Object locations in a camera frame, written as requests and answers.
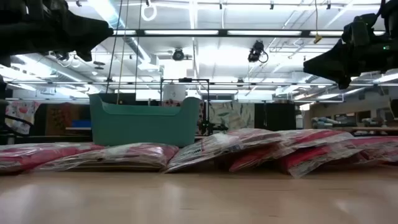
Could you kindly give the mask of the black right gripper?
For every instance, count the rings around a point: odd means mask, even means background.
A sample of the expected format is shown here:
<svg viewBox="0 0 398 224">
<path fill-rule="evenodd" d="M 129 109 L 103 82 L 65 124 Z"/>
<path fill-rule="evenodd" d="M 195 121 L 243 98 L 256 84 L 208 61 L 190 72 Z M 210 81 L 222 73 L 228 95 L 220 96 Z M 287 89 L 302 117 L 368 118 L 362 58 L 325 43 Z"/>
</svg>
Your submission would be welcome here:
<svg viewBox="0 0 398 224">
<path fill-rule="evenodd" d="M 337 87 L 345 90 L 351 83 L 351 76 L 398 68 L 398 0 L 381 0 L 372 28 L 368 45 L 355 47 L 337 42 L 329 51 L 304 61 L 303 71 L 337 80 Z"/>
</svg>

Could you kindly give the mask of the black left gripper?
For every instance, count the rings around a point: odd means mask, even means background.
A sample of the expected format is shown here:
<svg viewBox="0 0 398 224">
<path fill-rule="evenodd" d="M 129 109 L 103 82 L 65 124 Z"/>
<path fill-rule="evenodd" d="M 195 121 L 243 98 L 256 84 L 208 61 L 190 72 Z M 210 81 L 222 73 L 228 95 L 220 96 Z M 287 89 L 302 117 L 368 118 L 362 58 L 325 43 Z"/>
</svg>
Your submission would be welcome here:
<svg viewBox="0 0 398 224">
<path fill-rule="evenodd" d="M 106 21 L 73 14 L 66 0 L 0 0 L 0 65 L 48 51 L 76 51 L 90 62 L 92 49 L 113 33 Z"/>
</svg>

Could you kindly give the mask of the black cabinet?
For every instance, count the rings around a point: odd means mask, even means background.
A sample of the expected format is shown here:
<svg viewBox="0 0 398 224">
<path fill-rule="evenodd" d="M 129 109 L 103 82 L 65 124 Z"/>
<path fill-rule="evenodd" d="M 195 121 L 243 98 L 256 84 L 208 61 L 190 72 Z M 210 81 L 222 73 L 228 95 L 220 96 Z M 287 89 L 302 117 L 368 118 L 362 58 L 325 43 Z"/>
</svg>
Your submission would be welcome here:
<svg viewBox="0 0 398 224">
<path fill-rule="evenodd" d="M 296 129 L 295 105 L 291 103 L 256 103 L 254 127 L 270 131 Z"/>
</svg>

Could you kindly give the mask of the blue box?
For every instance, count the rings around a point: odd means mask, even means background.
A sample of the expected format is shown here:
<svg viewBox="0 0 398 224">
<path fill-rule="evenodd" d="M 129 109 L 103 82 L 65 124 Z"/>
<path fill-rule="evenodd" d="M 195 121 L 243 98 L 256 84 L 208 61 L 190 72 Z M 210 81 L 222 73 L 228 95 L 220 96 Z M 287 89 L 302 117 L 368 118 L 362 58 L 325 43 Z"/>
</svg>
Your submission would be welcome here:
<svg viewBox="0 0 398 224">
<path fill-rule="evenodd" d="M 91 121 L 88 119 L 76 119 L 72 121 L 72 128 L 90 128 Z"/>
</svg>

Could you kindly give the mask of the floral patterned cloth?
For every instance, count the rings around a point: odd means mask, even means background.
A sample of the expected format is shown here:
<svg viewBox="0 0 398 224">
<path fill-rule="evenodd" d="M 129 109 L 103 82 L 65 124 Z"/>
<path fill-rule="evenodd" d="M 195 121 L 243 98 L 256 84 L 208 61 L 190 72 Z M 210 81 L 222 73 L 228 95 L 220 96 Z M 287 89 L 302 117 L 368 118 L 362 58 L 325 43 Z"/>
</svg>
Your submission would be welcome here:
<svg viewBox="0 0 398 224">
<path fill-rule="evenodd" d="M 19 118 L 25 121 L 16 121 L 14 119 L 5 119 L 5 124 L 12 130 L 20 134 L 29 134 L 30 128 L 35 121 L 35 113 L 40 103 L 37 101 L 12 101 L 6 106 L 6 115 Z"/>
</svg>

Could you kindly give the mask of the white cylindrical container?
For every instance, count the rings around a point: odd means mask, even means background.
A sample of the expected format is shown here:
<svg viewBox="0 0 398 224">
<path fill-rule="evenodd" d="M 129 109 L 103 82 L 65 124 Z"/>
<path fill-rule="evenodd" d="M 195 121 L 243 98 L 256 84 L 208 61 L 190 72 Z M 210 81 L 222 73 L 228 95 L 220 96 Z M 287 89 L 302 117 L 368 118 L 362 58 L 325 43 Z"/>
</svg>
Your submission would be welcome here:
<svg viewBox="0 0 398 224">
<path fill-rule="evenodd" d="M 185 85 L 168 84 L 163 87 L 162 105 L 180 106 L 186 98 Z"/>
</svg>

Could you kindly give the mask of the teal plastic basket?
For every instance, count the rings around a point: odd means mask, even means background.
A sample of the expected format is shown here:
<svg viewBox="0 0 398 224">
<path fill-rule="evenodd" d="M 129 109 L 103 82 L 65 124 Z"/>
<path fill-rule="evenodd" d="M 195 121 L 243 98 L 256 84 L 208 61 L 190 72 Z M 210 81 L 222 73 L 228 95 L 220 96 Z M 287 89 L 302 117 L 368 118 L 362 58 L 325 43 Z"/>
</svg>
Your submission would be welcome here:
<svg viewBox="0 0 398 224">
<path fill-rule="evenodd" d="M 200 100 L 188 97 L 179 107 L 115 105 L 90 95 L 93 142 L 102 146 L 151 142 L 178 147 L 193 144 Z"/>
</svg>

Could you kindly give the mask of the leaf patterned panel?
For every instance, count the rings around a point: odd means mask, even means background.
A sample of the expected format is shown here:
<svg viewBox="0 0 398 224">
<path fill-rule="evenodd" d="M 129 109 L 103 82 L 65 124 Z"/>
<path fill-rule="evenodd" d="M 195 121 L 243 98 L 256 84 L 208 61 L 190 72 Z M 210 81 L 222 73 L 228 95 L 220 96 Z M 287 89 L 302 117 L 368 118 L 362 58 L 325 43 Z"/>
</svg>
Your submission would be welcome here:
<svg viewBox="0 0 398 224">
<path fill-rule="evenodd" d="M 254 128 L 255 104 L 229 101 L 210 104 L 210 122 L 223 124 L 228 131 Z"/>
</svg>

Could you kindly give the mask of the black overhead frame bar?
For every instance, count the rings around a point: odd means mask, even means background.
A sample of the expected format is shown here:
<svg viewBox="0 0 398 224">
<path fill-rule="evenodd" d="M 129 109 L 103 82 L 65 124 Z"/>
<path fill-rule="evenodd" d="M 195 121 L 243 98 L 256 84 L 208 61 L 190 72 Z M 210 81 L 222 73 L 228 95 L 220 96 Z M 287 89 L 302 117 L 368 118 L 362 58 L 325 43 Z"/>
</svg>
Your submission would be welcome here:
<svg viewBox="0 0 398 224">
<path fill-rule="evenodd" d="M 239 30 L 239 29 L 119 29 L 113 30 L 114 37 L 276 37 L 312 38 L 316 34 L 324 38 L 339 38 L 342 30 Z"/>
</svg>

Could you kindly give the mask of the black metal frame stand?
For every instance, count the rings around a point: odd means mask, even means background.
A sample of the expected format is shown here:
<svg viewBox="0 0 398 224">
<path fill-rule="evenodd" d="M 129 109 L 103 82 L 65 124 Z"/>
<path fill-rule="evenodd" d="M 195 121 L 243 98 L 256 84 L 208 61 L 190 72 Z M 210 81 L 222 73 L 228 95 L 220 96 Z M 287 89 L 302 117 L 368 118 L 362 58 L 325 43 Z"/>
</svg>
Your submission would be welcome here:
<svg viewBox="0 0 398 224">
<path fill-rule="evenodd" d="M 160 105 L 162 105 L 163 87 L 168 84 L 185 85 L 186 98 L 194 97 L 200 100 L 199 117 L 197 121 L 197 138 L 210 136 L 214 129 L 226 131 L 227 127 L 223 124 L 214 124 L 210 122 L 210 86 L 214 83 L 206 78 L 161 78 L 160 79 Z"/>
</svg>

